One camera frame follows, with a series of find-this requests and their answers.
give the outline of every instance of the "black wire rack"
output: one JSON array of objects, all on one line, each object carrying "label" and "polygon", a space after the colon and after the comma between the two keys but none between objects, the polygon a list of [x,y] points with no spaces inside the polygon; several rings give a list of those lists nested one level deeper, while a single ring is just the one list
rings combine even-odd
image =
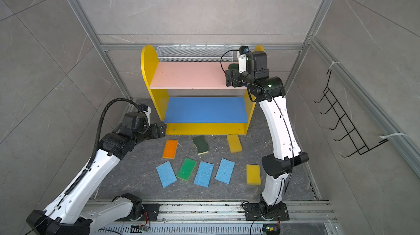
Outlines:
[{"label": "black wire rack", "polygon": [[[341,155],[343,158],[348,158],[349,156],[351,156],[351,155],[353,155],[353,154],[356,154],[356,153],[359,153],[360,155],[362,155],[362,154],[365,154],[366,152],[369,152],[369,151],[371,151],[372,149],[374,149],[374,148],[376,148],[376,147],[378,147],[378,146],[380,146],[380,145],[382,145],[382,144],[384,144],[385,142],[387,142],[388,141],[388,139],[383,139],[383,140],[381,140],[380,142],[379,142],[379,144],[378,145],[376,145],[376,146],[374,146],[373,148],[369,148],[368,147],[368,145],[365,143],[365,141],[363,140],[363,138],[362,138],[362,136],[360,135],[360,133],[359,133],[359,131],[357,130],[357,128],[354,126],[354,124],[353,124],[353,122],[352,122],[352,120],[350,119],[350,117],[349,117],[349,115],[347,115],[347,113],[346,113],[346,111],[344,110],[344,108],[341,106],[341,104],[340,104],[340,102],[338,101],[338,99],[336,98],[336,96],[334,95],[334,93],[331,91],[331,89],[328,87],[328,84],[329,84],[329,82],[330,82],[330,78],[331,78],[331,70],[329,69],[328,70],[328,72],[327,72],[327,75],[328,75],[328,81],[327,81],[327,86],[325,87],[325,89],[324,89],[324,91],[323,91],[323,96],[322,96],[322,98],[321,98],[321,100],[320,101],[318,101],[318,102],[316,102],[315,101],[315,103],[320,103],[324,98],[328,101],[328,103],[330,104],[330,108],[327,110],[327,112],[325,112],[325,113],[323,113],[323,112],[321,112],[321,114],[322,115],[325,115],[325,114],[327,114],[330,110],[333,110],[334,111],[334,113],[336,114],[336,116],[338,117],[338,121],[337,121],[337,123],[336,123],[336,126],[334,127],[334,128],[329,128],[330,130],[335,130],[336,128],[337,128],[337,126],[339,125],[339,123],[341,122],[341,124],[343,125],[343,127],[344,127],[344,130],[346,131],[346,134],[342,137],[342,138],[340,138],[340,139],[334,139],[334,141],[341,141],[341,140],[343,140],[345,137],[349,137],[350,138],[350,140],[351,140],[351,142],[353,143],[353,146],[354,146],[354,148],[356,149],[356,151],[355,152],[353,152],[353,153],[351,153],[350,155],[348,155],[348,156],[343,156],[343,155]],[[332,97],[330,97],[331,99],[329,99],[328,98],[328,96],[327,96],[327,94],[328,94],[328,92],[331,94],[331,96]],[[341,108],[341,110],[343,111],[343,115],[342,116],[340,116],[339,115],[339,113],[341,113],[340,112],[340,110],[337,110],[338,108]],[[343,119],[348,119],[349,121],[350,121],[350,124],[351,124],[351,126],[350,126],[350,128],[348,128],[348,127],[346,127],[345,125],[344,125],[344,123],[343,123]],[[355,143],[355,139],[354,138],[359,138],[360,140],[361,140],[361,147],[360,148],[358,148],[357,146],[360,146],[360,145],[356,145],[356,143]]]}]

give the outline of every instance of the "cable tie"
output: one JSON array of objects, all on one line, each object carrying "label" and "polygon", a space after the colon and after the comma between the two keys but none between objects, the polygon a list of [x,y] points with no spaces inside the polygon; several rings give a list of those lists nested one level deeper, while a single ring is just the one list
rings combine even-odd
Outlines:
[{"label": "cable tie", "polygon": [[330,67],[329,67],[328,69],[331,69],[331,67],[332,67],[335,63],[339,63],[339,62],[336,62],[336,61],[331,62],[331,65],[330,65]]},{"label": "cable tie", "polygon": [[379,136],[379,137],[382,138],[382,139],[385,139],[385,138],[389,138],[389,137],[392,137],[392,136],[398,136],[398,135],[408,137],[408,135],[406,133],[392,133],[392,134],[389,134],[389,135],[386,135],[386,136]]}]

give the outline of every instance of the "metal basket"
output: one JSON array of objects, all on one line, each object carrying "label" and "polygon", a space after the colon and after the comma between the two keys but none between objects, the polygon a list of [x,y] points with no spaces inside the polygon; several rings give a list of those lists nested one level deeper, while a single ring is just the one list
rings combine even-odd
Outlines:
[{"label": "metal basket", "polygon": [[[157,56],[162,62],[218,62],[220,57],[227,51],[232,50],[229,46],[207,45],[179,45],[157,47]],[[223,62],[233,62],[233,51],[228,52],[222,58]]]}]

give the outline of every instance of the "gray tile wall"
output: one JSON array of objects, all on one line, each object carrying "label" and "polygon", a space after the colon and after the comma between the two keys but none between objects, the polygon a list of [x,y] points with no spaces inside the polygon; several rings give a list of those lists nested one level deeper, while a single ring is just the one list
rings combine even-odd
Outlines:
[{"label": "gray tile wall", "polygon": [[[291,122],[309,154],[322,199],[331,201],[345,234],[416,234],[420,180],[389,142],[362,155],[342,157],[356,149],[348,136],[339,142],[333,140],[346,132],[341,124],[330,129],[338,117],[333,110],[321,114],[331,106],[326,99],[315,103],[323,96],[327,70],[328,65],[311,50],[287,96]],[[344,111],[348,114],[368,147],[377,145],[381,131],[334,74],[329,87],[344,109],[334,105],[339,115]],[[344,124],[352,129],[348,120]],[[352,137],[362,147],[361,139],[353,133]]]},{"label": "gray tile wall", "polygon": [[420,147],[419,0],[334,0],[317,34]]},{"label": "gray tile wall", "polygon": [[[303,42],[321,0],[80,0],[103,43]],[[140,52],[109,52],[130,94],[147,98]],[[297,52],[273,52],[286,80]],[[205,91],[200,95],[217,92]]]},{"label": "gray tile wall", "polygon": [[[0,233],[52,201],[89,158],[105,102],[122,97],[66,0],[0,0]],[[113,106],[103,133],[125,105]]]}]

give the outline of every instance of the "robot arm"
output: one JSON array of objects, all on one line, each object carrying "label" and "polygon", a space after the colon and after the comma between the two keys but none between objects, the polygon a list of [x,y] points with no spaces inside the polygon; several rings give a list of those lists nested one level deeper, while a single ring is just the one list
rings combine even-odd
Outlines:
[{"label": "robot arm", "polygon": [[238,52],[238,69],[226,70],[227,86],[245,86],[260,103],[273,138],[273,154],[262,158],[267,173],[261,194],[260,212],[267,213],[280,206],[287,177],[294,166],[309,160],[297,145],[286,107],[286,93],[278,77],[269,77],[265,52],[250,52],[244,46]]},{"label": "robot arm", "polygon": [[91,166],[88,168],[88,162],[44,211],[34,210],[29,215],[26,221],[29,226],[35,228],[37,234],[88,235],[117,219],[129,217],[138,220],[142,216],[141,199],[129,193],[94,211],[82,212],[86,202],[109,171],[132,151],[136,144],[166,136],[166,124],[150,124],[150,107],[143,105],[142,109],[142,112],[125,114],[118,128],[106,134],[98,143]]}]

